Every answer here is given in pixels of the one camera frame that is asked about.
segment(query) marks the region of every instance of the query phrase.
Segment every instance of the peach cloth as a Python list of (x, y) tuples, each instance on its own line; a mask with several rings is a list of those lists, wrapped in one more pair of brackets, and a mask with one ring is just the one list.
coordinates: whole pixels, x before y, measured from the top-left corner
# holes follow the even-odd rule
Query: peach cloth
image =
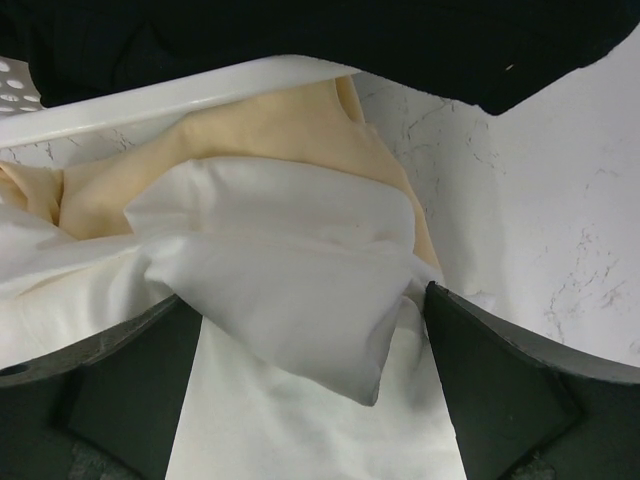
[(438, 267), (422, 206), (402, 166), (365, 124), (348, 77), (194, 112), (147, 144), (62, 171), (0, 162), (0, 194), (79, 240), (126, 234), (124, 208), (163, 173), (222, 156), (306, 163), (402, 190), (415, 212), (414, 253)]

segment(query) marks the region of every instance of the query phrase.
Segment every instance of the dark clothing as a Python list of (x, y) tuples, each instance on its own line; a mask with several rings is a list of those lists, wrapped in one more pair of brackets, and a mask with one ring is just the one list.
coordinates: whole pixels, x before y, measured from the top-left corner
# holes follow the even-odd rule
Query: dark clothing
[(640, 0), (0, 0), (46, 106), (300, 54), (502, 113), (611, 51)]

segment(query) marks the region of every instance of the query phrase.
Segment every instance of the white sheet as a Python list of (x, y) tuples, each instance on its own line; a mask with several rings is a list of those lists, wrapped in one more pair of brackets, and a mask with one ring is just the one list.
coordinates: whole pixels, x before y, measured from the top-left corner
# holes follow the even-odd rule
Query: white sheet
[(439, 273), (412, 253), (400, 190), (216, 158), (172, 168), (126, 217), (132, 235), (78, 242), (0, 206), (0, 368), (177, 293), (211, 323), (169, 478), (464, 478), (418, 308)]

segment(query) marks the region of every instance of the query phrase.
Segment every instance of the marble surface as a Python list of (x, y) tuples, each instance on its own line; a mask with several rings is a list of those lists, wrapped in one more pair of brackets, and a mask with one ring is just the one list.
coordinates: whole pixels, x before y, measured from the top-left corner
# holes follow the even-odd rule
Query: marble surface
[[(497, 118), (356, 77), (368, 120), (425, 206), (447, 285), (493, 293), (499, 316), (638, 366), (639, 48), (640, 30), (607, 59)], [(3, 149), (0, 159), (92, 161), (174, 120)]]

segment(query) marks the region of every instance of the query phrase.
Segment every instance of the black plastic piece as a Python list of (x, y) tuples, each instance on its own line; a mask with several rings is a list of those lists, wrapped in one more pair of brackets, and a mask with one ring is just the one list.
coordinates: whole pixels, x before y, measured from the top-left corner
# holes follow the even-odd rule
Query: black plastic piece
[(0, 479), (164, 478), (201, 321), (174, 297), (0, 377)]
[(640, 369), (431, 284), (425, 320), (469, 480), (637, 480)]

